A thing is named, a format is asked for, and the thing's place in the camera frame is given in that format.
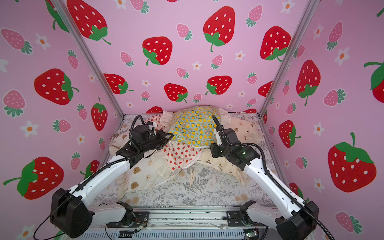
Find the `red strawberry print ruffled pillowcase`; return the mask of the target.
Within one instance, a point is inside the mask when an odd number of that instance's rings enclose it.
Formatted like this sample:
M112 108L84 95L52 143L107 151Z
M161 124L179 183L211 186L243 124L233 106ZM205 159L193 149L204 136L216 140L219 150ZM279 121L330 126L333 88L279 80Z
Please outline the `red strawberry print ruffled pillowcase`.
M171 126L176 122L176 113L164 112L150 115L146 121L156 123L156 130L173 133ZM151 156L156 173L164 180L173 178L182 170L191 167L203 153L202 148L189 145L184 140L171 139L165 146Z

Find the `cream animal print ruffled pillowcase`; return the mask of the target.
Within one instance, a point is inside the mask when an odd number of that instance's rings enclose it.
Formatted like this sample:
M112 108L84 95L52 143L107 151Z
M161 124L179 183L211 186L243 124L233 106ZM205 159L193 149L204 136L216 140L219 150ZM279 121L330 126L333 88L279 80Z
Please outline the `cream animal print ruffled pillowcase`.
M260 144L264 134L260 130L258 122L252 123L246 120L244 115L239 117L230 115L222 118L223 132L219 133L222 144L214 144L209 149L203 150L198 160L199 164L211 167L235 177L243 186L249 181L249 177L243 172L247 163L260 155L245 143Z

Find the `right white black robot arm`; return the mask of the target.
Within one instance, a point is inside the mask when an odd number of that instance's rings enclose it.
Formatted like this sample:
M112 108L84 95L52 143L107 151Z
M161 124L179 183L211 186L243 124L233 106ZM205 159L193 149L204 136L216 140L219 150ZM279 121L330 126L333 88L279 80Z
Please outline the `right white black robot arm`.
M240 208L244 222L261 223L277 230L283 240L306 240L317 227L319 208L290 190L267 167L263 149L253 143L242 144L234 130L215 129L217 142L211 144L214 158L224 157L251 177L270 197L276 210L256 202Z

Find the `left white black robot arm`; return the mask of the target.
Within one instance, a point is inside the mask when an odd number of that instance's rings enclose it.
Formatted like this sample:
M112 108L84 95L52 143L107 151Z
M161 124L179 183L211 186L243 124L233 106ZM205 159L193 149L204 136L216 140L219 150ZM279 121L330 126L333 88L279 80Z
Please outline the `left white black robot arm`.
M69 190L60 188L52 197L50 222L74 239L88 228L108 223L130 226L135 219L133 208L123 202L89 208L95 197L123 173L149 155L159 151L173 138L172 133L155 131L149 125L139 125L129 132L129 141L117 151L110 162Z

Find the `lemon print pillowcase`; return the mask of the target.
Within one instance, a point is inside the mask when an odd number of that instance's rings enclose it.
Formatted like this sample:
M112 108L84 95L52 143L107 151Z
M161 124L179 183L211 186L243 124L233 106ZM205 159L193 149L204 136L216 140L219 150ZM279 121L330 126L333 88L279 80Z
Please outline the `lemon print pillowcase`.
M173 141L185 143L197 148L208 148L217 141L213 116L221 125L231 123L230 114L214 106L196 106L173 114L169 133L174 135Z

